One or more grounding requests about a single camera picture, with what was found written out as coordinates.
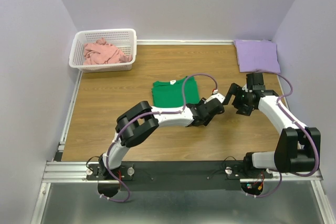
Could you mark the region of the green t-shirt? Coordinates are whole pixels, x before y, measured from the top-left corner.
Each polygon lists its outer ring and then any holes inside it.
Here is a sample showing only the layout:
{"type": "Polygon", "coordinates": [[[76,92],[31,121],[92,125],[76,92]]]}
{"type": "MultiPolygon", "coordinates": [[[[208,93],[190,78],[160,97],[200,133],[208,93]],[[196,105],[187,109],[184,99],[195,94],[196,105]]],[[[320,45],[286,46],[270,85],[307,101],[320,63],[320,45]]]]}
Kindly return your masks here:
{"type": "MultiPolygon", "coordinates": [[[[152,87],[153,105],[158,108],[177,108],[183,106],[182,85],[185,79],[154,82],[152,87]]],[[[186,103],[196,104],[200,101],[197,82],[194,77],[187,80],[184,91],[186,103]]]]}

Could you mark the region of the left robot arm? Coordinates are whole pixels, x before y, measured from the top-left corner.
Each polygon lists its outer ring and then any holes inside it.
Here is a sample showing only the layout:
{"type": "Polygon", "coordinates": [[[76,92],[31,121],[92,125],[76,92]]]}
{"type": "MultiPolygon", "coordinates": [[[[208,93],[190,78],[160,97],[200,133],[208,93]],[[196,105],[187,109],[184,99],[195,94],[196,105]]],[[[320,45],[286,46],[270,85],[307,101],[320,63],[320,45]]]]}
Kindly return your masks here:
{"type": "Polygon", "coordinates": [[[143,143],[160,127],[207,126],[214,116],[224,113],[224,100],[218,93],[178,108],[158,108],[141,101],[118,117],[112,143],[99,157],[101,176],[112,179],[110,172],[120,167],[128,150],[143,143]]]}

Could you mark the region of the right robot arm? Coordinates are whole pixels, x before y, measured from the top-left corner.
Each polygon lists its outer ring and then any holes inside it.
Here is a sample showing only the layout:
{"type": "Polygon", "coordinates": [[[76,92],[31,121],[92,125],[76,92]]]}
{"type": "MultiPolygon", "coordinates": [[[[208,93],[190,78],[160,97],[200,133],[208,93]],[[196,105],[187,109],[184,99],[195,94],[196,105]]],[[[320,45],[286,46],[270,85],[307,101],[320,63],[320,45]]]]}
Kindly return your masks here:
{"type": "Polygon", "coordinates": [[[224,100],[225,105],[232,96],[232,105],[237,109],[237,114],[250,116],[252,111],[259,110],[279,133],[275,151],[246,154],[244,163],[248,168],[269,169],[301,177],[309,177],[318,170],[319,130],[298,120],[274,90],[266,90],[264,85],[248,89],[247,86],[232,83],[224,100]]]}

